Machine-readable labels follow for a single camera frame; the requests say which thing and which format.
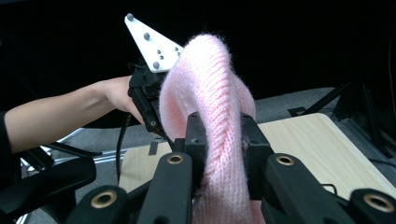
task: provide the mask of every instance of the black background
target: black background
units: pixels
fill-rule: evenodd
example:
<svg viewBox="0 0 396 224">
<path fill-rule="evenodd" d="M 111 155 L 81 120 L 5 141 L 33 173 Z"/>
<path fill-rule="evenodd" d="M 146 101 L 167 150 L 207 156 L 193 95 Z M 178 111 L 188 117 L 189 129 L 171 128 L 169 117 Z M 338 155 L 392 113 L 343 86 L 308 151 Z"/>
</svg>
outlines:
<svg viewBox="0 0 396 224">
<path fill-rule="evenodd" d="M 391 103 L 389 42 L 396 28 L 391 2 L 30 0 L 3 4 L 0 106 L 8 110 L 98 80 L 129 75 L 127 63 L 136 63 L 140 57 L 123 22 L 131 12 L 181 46 L 200 33 L 223 36 L 236 74 L 255 99 L 339 87 L 364 77 L 372 85 L 375 106 L 385 110 Z M 118 127 L 122 119 L 114 111 L 87 127 Z"/>
</svg>

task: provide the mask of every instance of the person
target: person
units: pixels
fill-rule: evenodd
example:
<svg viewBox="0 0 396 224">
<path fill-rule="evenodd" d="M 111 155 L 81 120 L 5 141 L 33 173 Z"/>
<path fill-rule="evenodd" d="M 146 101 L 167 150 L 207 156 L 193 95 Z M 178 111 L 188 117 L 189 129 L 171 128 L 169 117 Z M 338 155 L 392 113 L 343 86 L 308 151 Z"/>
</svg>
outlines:
<svg viewBox="0 0 396 224">
<path fill-rule="evenodd" d="M 55 142 L 114 109 L 144 121 L 127 94 L 132 76 L 101 80 L 67 94 L 0 112 L 0 189 L 15 173 L 13 154 Z"/>
</svg>

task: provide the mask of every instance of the human arm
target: human arm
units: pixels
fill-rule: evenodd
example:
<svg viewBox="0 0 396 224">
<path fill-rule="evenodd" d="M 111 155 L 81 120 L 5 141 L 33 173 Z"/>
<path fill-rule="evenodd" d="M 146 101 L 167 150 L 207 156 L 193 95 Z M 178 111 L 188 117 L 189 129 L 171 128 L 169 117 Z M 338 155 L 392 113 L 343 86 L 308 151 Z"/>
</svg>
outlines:
<svg viewBox="0 0 396 224">
<path fill-rule="evenodd" d="M 119 109 L 143 124 L 128 96 L 128 77 L 95 82 L 64 95 L 35 100 L 9 110 L 5 124 L 13 153 L 42 146 Z"/>
</svg>

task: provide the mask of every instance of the forearm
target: forearm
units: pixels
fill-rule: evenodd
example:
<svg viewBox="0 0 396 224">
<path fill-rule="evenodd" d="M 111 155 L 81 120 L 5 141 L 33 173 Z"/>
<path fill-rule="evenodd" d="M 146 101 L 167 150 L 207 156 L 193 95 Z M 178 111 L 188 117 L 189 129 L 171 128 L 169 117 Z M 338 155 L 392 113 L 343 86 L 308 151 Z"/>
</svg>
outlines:
<svg viewBox="0 0 396 224">
<path fill-rule="evenodd" d="M 5 122 L 12 151 L 54 142 L 115 109 L 104 94 L 105 87 L 97 82 L 9 110 Z"/>
</svg>

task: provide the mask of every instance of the pink knitted fabric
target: pink knitted fabric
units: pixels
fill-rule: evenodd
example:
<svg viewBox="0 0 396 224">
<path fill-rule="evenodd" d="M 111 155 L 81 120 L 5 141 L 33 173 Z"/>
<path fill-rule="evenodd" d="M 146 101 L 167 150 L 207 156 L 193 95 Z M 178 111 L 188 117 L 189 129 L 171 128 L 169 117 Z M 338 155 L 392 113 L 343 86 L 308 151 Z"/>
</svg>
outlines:
<svg viewBox="0 0 396 224">
<path fill-rule="evenodd" d="M 198 111 L 206 130 L 204 178 L 193 200 L 193 223 L 264 223 L 251 202 L 243 163 L 240 113 L 255 119 L 248 88 L 231 68 L 226 46 L 198 35 L 169 71 L 160 94 L 163 127 L 172 140 L 186 135 L 187 117 Z"/>
</svg>

